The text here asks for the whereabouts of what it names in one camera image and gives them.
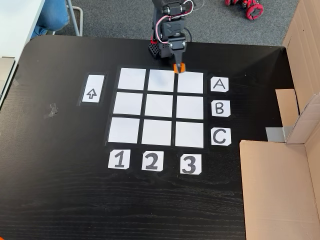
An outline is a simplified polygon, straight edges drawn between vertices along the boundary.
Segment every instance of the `label card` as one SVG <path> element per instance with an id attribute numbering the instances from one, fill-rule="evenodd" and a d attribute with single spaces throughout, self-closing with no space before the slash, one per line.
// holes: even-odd
<path id="1" fill-rule="evenodd" d="M 211 145 L 229 146 L 231 144 L 231 129 L 214 127 L 211 129 Z"/>
<path id="2" fill-rule="evenodd" d="M 110 152 L 109 169 L 128 169 L 130 165 L 130 150 L 115 149 Z"/>
<path id="3" fill-rule="evenodd" d="M 216 117 L 229 117 L 230 111 L 230 101 L 229 100 L 214 100 L 211 103 L 212 116 Z"/>
<path id="4" fill-rule="evenodd" d="M 180 158 L 180 173 L 199 175 L 202 172 L 201 154 L 183 154 Z"/>
<path id="5" fill-rule="evenodd" d="M 163 151 L 146 151 L 143 154 L 142 170 L 161 172 L 164 169 Z"/>
<path id="6" fill-rule="evenodd" d="M 229 90 L 229 78 L 213 76 L 210 80 L 211 92 L 227 92 Z"/>
<path id="7" fill-rule="evenodd" d="M 99 103 L 104 80 L 104 75 L 89 75 L 85 84 L 82 102 Z"/>

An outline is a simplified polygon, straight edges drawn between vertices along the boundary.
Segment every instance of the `white sticker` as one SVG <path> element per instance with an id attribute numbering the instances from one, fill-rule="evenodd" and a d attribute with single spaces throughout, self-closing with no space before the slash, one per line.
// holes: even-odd
<path id="1" fill-rule="evenodd" d="M 180 158 L 180 173 L 199 175 L 202 172 L 201 154 L 183 154 Z"/>
<path id="2" fill-rule="evenodd" d="M 230 111 L 230 101 L 229 100 L 214 100 L 211 103 L 212 116 L 216 117 L 229 117 Z"/>
<path id="3" fill-rule="evenodd" d="M 142 144 L 171 145 L 171 121 L 148 120 L 143 122 Z"/>
<path id="4" fill-rule="evenodd" d="M 142 93 L 117 92 L 113 113 L 140 115 L 142 96 Z"/>
<path id="5" fill-rule="evenodd" d="M 150 70 L 148 91 L 173 92 L 175 72 L 168 70 Z"/>
<path id="6" fill-rule="evenodd" d="M 229 146 L 231 144 L 231 129 L 214 127 L 211 129 L 211 145 Z"/>
<path id="7" fill-rule="evenodd" d="M 163 151 L 146 151 L 143 154 L 142 170 L 161 172 L 164 169 Z"/>
<path id="8" fill-rule="evenodd" d="M 177 96 L 176 117 L 180 119 L 204 119 L 202 96 Z"/>
<path id="9" fill-rule="evenodd" d="M 82 102 L 99 103 L 104 80 L 104 75 L 89 75 L 86 80 Z"/>
<path id="10" fill-rule="evenodd" d="M 172 95 L 147 94 L 144 115 L 171 118 L 172 102 Z"/>
<path id="11" fill-rule="evenodd" d="M 138 141 L 140 119 L 113 117 L 108 142 L 136 144 Z"/>
<path id="12" fill-rule="evenodd" d="M 204 124 L 177 121 L 175 145 L 178 147 L 204 148 Z"/>
<path id="13" fill-rule="evenodd" d="M 204 74 L 186 71 L 178 77 L 178 93 L 204 93 Z"/>
<path id="14" fill-rule="evenodd" d="M 109 169 L 128 169 L 130 165 L 130 150 L 112 150 L 110 152 Z"/>
<path id="15" fill-rule="evenodd" d="M 229 90 L 229 78 L 213 76 L 211 78 L 211 92 L 227 92 Z"/>
<path id="16" fill-rule="evenodd" d="M 118 89 L 143 90 L 145 78 L 145 69 L 121 68 Z"/>

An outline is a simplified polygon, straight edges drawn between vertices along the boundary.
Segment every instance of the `cardboard box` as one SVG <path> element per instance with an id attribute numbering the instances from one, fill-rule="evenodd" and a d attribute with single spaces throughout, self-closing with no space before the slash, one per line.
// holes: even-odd
<path id="1" fill-rule="evenodd" d="M 240 143 L 246 239 L 320 240 L 319 0 L 300 0 L 283 45 L 295 88 L 276 91 L 286 143 Z"/>

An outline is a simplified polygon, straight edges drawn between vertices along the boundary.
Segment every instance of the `person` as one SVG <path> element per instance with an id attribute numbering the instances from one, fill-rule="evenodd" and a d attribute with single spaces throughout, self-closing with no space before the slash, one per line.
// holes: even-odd
<path id="1" fill-rule="evenodd" d="M 45 0 L 31 38 L 59 31 L 69 23 L 66 0 Z"/>

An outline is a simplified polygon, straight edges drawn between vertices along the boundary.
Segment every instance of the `red robot toy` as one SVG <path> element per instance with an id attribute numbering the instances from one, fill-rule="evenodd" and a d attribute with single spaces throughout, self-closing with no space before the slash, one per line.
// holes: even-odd
<path id="1" fill-rule="evenodd" d="M 238 1 L 242 1 L 242 7 L 246 9 L 245 16 L 249 20 L 256 20 L 264 13 L 264 6 L 257 0 L 224 0 L 225 5 L 235 5 Z"/>

